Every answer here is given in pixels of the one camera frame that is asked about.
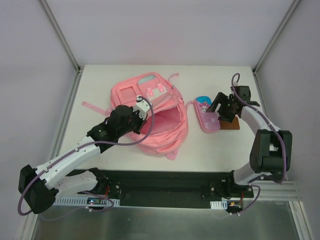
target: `white wall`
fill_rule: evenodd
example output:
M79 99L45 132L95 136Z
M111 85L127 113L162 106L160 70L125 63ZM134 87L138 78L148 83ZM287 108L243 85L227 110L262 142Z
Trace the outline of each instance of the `white wall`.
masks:
M293 134L288 174L300 184L315 239L320 239L319 13L319 0L303 0L258 72L271 119Z
M0 239L13 240L20 169L45 161L75 77L36 0L0 1Z
M255 67L293 0L48 0L80 65Z

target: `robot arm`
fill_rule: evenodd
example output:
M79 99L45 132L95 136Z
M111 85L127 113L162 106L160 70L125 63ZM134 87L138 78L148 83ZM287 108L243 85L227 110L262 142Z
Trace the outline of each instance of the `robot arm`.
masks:
M21 169L18 190L35 214L47 210L56 198L82 191L95 193L106 189L108 180L97 168L91 168L74 176L66 175L115 144L128 145L118 143L119 138L125 134L129 132L140 134L141 128L147 122L147 112L151 105L143 98L138 97L137 101L134 107L117 106L110 117L94 126L70 150L36 168L27 165Z
M291 162L292 134L274 125L264 114L256 101L251 101L248 86L234 86L232 78L231 94L219 92L207 112L219 114L219 119L232 123L235 116L243 119L255 134L249 156L249 163L232 171L233 185L247 186L260 176L270 176L275 182L289 170Z

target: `white table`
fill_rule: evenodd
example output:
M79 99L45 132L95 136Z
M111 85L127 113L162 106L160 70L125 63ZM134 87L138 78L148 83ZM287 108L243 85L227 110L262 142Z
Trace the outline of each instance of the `white table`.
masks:
M179 73L172 83L181 92L185 102L198 96L212 100L218 92L230 93L231 77L240 73L241 85L249 86L251 99L260 103L255 80L248 66L177 66L177 65L86 65L76 94L66 129L61 152L71 148L105 116L81 105L89 102L108 109L110 90L118 82L148 72L157 72L165 78ZM249 161L255 138L249 126L241 119L240 130L220 130L205 133L201 130L193 106L187 110L189 134L175 160L146 155L136 146L113 146L99 157L88 160L79 169L97 167L101 170L229 172ZM119 142L131 140L122 137Z

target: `brown block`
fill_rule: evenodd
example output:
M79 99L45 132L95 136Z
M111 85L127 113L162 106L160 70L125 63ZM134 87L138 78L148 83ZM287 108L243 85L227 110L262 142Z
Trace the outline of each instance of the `brown block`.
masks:
M220 129L222 130L239 130L240 129L239 120L237 116L233 119L232 123L228 121L223 121L220 119L219 119L219 122L220 122Z

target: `cable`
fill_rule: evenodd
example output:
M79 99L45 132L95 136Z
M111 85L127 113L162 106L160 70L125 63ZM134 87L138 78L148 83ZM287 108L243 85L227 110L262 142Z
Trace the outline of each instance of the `cable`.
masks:
M260 193L261 193L261 187L258 185L251 185L251 187L258 188L258 193L256 194L255 199L246 208L242 209L240 212L233 213L232 215L238 215L239 213L243 213L244 211L246 211L248 208L250 208L257 201L257 199L259 198Z
M227 199L227 200L230 200L231 199L231 196L224 196L222 195L220 192L217 191L217 189L214 189L214 192L220 196L221 198L224 198L224 199Z
M271 176L265 176L265 177L271 179L273 182L275 182L277 184L282 184L286 180L286 173L287 173L287 154L286 154L285 143L284 143L283 139L281 138L281 136L279 135L279 133L277 132L277 130L274 128L274 126L272 126L269 119L262 112L260 112L258 109L251 106L250 104L246 103L245 101L243 101L240 98L240 96L237 94L236 89L235 89L235 84L234 84L234 80L235 80L236 76L238 76L238 79L236 81L236 83L237 83L237 82L239 82L239 79L240 79L240 73L234 74L231 79L231 88L232 88L232 91L233 91L233 94L235 95L235 97L239 100L240 103L242 103L243 105L245 105L245 106L253 109L255 112L257 112L263 118L263 120L266 122L266 124L269 126L269 128L274 132L276 137L279 139L279 142L281 145L281 150L282 150L282 158L283 158L282 179L280 181L278 181L278 180L272 179Z
M240 198L240 200L239 200L239 201L235 201L234 203L235 203L235 204L241 203L241 206L242 206L242 205L243 205L243 199L244 199L244 197L245 197L245 195L244 195L244 192L242 191L242 192L241 192L241 198Z
M109 194L109 191L110 191L110 187L107 186L107 187L105 188L105 194L104 194L103 196L107 197L108 194Z
M92 142L88 142L86 144L83 144L81 146L79 146L77 149L80 150L80 149L83 149L87 146L90 146L90 145L94 145L94 144L108 144L108 145L116 145L116 146L132 146L132 145L136 145L136 144L139 144L141 143L142 141L144 141L147 137L149 137L149 135L151 134L151 131L154 127L154 123L155 123L155 113L154 113L154 109L153 109L153 106L151 104L151 102L146 99L144 96L140 96L140 98L142 98L143 100L146 101L146 103L149 105L150 107L150 111L151 111L151 126L150 126L150 129L149 131L147 132L147 134L141 138L140 140L138 141L135 141L135 142L131 142L131 143L118 143L118 142L112 142L112 141L92 141ZM71 154L74 154L76 153L77 151L75 149L71 150L70 152L66 153L65 155L63 155L62 157L60 157L58 160L56 160L55 162L51 163L48 167L47 167L47 170L51 169L53 166L55 166L56 164L60 163L63 159L65 159L66 157L70 156ZM34 184L34 182L39 179L43 174L45 174L45 170L41 171L36 177L34 177L30 182L29 184L25 187L24 191L22 192L21 194L21 197L19 199L19 202L18 202L18 214L21 215L21 216L26 216L28 214L30 214L32 212L32 210L30 211L27 211L27 212L22 212L21 211L21 205L22 205L22 202L23 202L23 199L25 198L25 195L27 193L27 191L29 190L29 188L32 186L32 184Z
M91 192L88 192L88 191L83 191L82 193L84 194L88 194L88 195L91 195L91 196L94 196L94 197L97 197L97 198L101 198L101 199L105 199L107 201L109 201L111 203L111 206L108 206L108 207L104 207L103 209L101 210L96 210L96 209L92 209L90 208L90 212L94 212L94 213L97 213L97 212L105 212L109 209L111 209L115 203L114 201L112 201L111 199L105 197L105 196L100 196L100 195L96 195L96 194L93 194ZM69 212L67 212L66 214L62 215L62 216L59 216L59 217L56 217L56 218L52 218L52 219L48 219L48 218L45 218L44 216L40 215L40 218L46 222L53 222L53 221L57 221L57 220L60 220L60 219L63 219L64 217L66 216L69 216L70 214L74 213L75 211L79 210L79 209L87 209L88 207L86 206L80 206L80 207L77 207Z

